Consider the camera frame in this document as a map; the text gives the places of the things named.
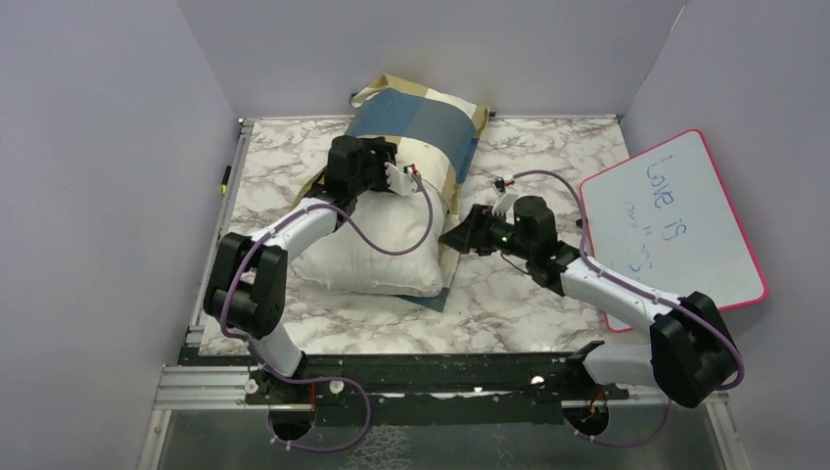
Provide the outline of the white pillow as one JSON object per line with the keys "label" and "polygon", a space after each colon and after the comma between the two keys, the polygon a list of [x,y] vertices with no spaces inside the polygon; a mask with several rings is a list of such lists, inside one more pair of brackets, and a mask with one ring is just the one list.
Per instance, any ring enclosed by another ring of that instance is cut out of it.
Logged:
{"label": "white pillow", "polygon": [[361,294],[434,297],[449,286],[458,256],[443,248],[438,237],[454,220],[445,215],[438,192],[401,197],[394,193],[367,192],[358,199],[352,219],[379,247],[402,251],[422,241],[414,252],[390,257],[368,246],[348,224],[319,240],[291,264],[302,281]]}

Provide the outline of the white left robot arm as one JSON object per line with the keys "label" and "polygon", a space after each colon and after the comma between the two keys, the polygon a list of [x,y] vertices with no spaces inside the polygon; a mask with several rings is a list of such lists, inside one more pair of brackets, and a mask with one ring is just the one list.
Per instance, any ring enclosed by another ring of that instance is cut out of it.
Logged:
{"label": "white left robot arm", "polygon": [[303,353],[282,323],[289,265],[346,223],[360,195],[391,190],[396,152],[383,137],[335,138],[293,210],[258,235],[229,232],[219,241],[203,311],[270,367],[270,388],[283,401],[302,398],[308,379],[299,369]]}

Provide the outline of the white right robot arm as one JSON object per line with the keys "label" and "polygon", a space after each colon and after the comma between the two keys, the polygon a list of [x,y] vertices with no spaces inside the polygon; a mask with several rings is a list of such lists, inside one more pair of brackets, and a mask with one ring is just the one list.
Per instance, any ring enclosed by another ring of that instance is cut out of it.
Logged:
{"label": "white right robot arm", "polygon": [[537,285],[612,314],[648,338],[648,345],[598,342],[568,359],[567,390],[587,399],[603,385],[660,389],[693,408],[708,395],[737,385],[744,365],[714,301],[693,292],[666,293],[634,282],[560,240],[555,216],[536,196],[519,198],[508,222],[492,206],[474,205],[440,242],[460,253],[493,253],[524,261]]}

